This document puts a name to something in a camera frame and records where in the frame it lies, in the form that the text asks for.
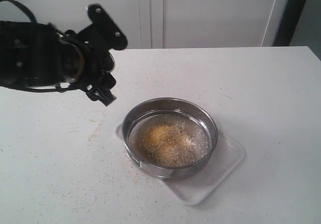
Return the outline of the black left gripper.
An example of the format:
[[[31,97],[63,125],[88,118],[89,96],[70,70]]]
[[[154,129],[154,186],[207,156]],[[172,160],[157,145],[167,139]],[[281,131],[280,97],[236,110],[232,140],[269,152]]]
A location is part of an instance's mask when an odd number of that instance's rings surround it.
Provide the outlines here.
[[[109,49],[121,51],[127,48],[128,40],[126,35],[100,4],[88,5],[87,15],[96,31],[106,41]],[[78,34],[72,30],[68,30],[67,32],[60,31],[52,23],[48,23],[48,27],[50,27],[59,38],[57,52],[55,52],[55,57],[53,57],[53,59],[58,61],[57,75],[59,76],[59,80],[55,83],[54,87],[49,88],[47,92],[66,92],[79,89],[85,91],[87,97],[92,101],[99,101],[105,106],[112,104],[116,100],[116,96],[112,94],[111,89],[115,87],[116,80],[111,75],[115,63],[109,51],[95,49],[88,41],[82,40]],[[59,40],[64,36],[68,36],[76,42],[76,45],[79,46],[85,58],[84,70],[78,80],[73,83],[64,82],[62,77]]]

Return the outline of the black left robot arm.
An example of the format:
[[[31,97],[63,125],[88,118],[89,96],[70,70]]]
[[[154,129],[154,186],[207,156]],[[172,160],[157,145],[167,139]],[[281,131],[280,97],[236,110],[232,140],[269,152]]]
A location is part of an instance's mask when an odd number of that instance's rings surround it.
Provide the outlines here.
[[[83,91],[92,101],[110,105],[115,62],[110,50],[128,40],[100,4],[90,4],[91,24],[75,32],[40,24],[22,3],[12,1],[28,22],[1,21],[1,86],[26,92]]]

